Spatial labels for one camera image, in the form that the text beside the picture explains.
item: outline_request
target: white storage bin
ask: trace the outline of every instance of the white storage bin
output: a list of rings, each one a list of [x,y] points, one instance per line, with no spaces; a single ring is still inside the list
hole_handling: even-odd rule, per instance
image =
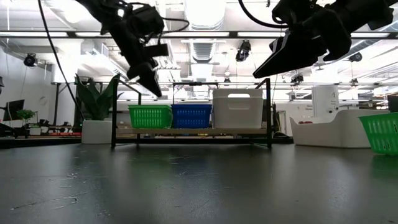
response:
[[[358,117],[386,114],[384,110],[341,110],[333,121],[317,124],[297,124],[290,118],[294,144],[340,148],[370,148],[365,130]]]
[[[260,129],[262,90],[213,91],[213,127]]]

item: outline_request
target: cable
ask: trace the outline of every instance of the cable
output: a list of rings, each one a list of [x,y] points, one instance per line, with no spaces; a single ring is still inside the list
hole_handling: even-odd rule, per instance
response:
[[[11,112],[10,112],[10,104],[9,103],[7,103],[7,112],[8,112],[8,116],[10,117],[10,120],[9,120],[9,123],[10,123],[10,127],[11,128],[13,128],[12,127],[12,116],[11,116]]]
[[[84,115],[83,115],[83,112],[81,112],[81,109],[80,109],[80,107],[78,106],[75,97],[73,96],[72,89],[70,88],[70,85],[69,85],[69,83],[68,83],[68,80],[67,80],[65,74],[63,73],[62,66],[61,66],[61,63],[60,63],[60,59],[58,58],[57,51],[55,50],[54,44],[53,44],[52,39],[51,39],[51,36],[50,36],[49,27],[47,26],[47,21],[45,20],[42,2],[41,2],[41,0],[37,0],[37,2],[38,2],[38,4],[39,4],[40,15],[42,16],[44,29],[45,29],[45,32],[47,33],[47,38],[49,39],[49,42],[50,42],[50,45],[51,45],[51,49],[52,49],[52,51],[53,51],[53,53],[54,53],[54,56],[55,56],[55,60],[57,61],[57,64],[58,64],[58,67],[59,67],[59,69],[60,69],[60,71],[61,71],[61,74],[62,74],[62,76],[63,76],[63,79],[65,80],[65,83],[66,83],[67,88],[68,88],[68,90],[69,90],[70,96],[72,97],[72,100],[73,100],[73,102],[75,103],[76,108],[79,110],[79,113],[80,113],[81,118],[84,119],[85,117],[84,117]]]
[[[162,17],[162,19],[164,19],[166,21],[186,22],[187,24],[180,29],[169,30],[169,31],[164,31],[164,32],[160,33],[159,37],[157,39],[157,44],[160,44],[160,40],[161,40],[163,34],[169,34],[169,33],[173,33],[173,32],[181,32],[181,31],[185,30],[186,28],[188,28],[190,25],[189,21],[186,19],[174,19],[174,18],[163,18],[163,17]]]
[[[276,91],[276,82],[278,81],[278,75],[279,74],[276,75],[276,79],[275,79],[275,83],[274,83],[274,92],[272,94],[272,101],[271,102],[274,102],[274,96],[275,96],[275,91]]]
[[[24,81],[22,82],[22,88],[21,88],[21,94],[19,95],[19,99],[22,99],[22,94],[24,93],[24,86],[25,86],[25,80],[26,80],[26,73],[27,73],[27,66],[25,66],[25,75],[24,75]]]
[[[10,47],[8,46],[8,44],[6,44],[4,41],[1,41],[5,46],[6,46],[6,48],[7,48],[7,52],[5,52],[6,53],[6,67],[7,67],[7,76],[8,76],[8,78],[10,77],[10,69],[9,69],[9,66],[8,66],[8,53],[9,53],[9,50],[10,50]]]
[[[244,6],[243,0],[238,0],[238,2],[239,2],[239,5],[241,6],[243,12],[248,16],[248,18],[250,18],[256,24],[260,24],[262,26],[269,27],[269,28],[275,28],[275,29],[289,28],[288,25],[277,25],[277,24],[270,24],[270,23],[267,23],[267,22],[260,21],[259,19],[255,18],[252,14],[250,14],[248,9],[246,9],[246,7]]]

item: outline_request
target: fluorescent light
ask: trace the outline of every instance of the fluorescent light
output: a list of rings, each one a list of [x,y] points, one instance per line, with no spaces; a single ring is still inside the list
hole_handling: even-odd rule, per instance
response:
[[[100,32],[77,32],[78,37],[110,37],[110,34],[101,35]]]
[[[201,39],[190,39],[190,40],[181,40],[183,44],[192,44],[192,43],[200,43],[200,44],[225,44],[225,40],[201,40]]]
[[[92,18],[88,10],[77,1],[52,1],[52,7],[62,9],[64,18],[70,23],[77,23]]]
[[[383,104],[383,103],[388,103],[388,100],[385,100],[383,102],[378,102],[377,104],[380,105],[380,104]]]
[[[0,32],[0,37],[46,37],[46,32]],[[51,37],[68,37],[66,32],[50,32]]]
[[[390,33],[388,32],[353,32],[351,34],[351,37],[355,37],[355,38],[361,38],[363,37],[365,38],[377,38],[377,37],[387,37],[388,35],[390,35]]]
[[[284,32],[238,32],[238,37],[284,37]]]
[[[289,102],[290,100],[274,100],[274,103]]]
[[[169,34],[164,34],[162,37],[228,37],[229,32],[173,32]]]
[[[245,82],[239,82],[239,83],[233,83],[233,82],[231,82],[231,83],[223,83],[223,82],[220,82],[220,83],[218,83],[219,85],[257,85],[257,83],[245,83]]]

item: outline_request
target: table surface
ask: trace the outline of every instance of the table surface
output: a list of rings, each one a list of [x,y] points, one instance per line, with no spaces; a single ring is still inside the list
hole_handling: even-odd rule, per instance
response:
[[[275,145],[0,150],[0,223],[398,223],[398,157]]]

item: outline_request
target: small plant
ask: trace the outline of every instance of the small plant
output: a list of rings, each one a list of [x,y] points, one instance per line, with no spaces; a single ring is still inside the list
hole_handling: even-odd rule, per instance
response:
[[[31,110],[19,110],[17,111],[17,115],[19,119],[22,119],[25,121],[25,125],[27,125],[27,122],[32,119],[35,116],[35,112]]]
[[[112,108],[113,99],[113,85],[119,82],[120,75],[115,75],[110,81],[106,89],[100,93],[96,87],[93,79],[88,80],[88,85],[81,83],[80,77],[76,75],[76,90],[79,99],[85,104],[87,112],[91,115],[91,119],[95,121],[103,121],[109,115],[109,110]]]

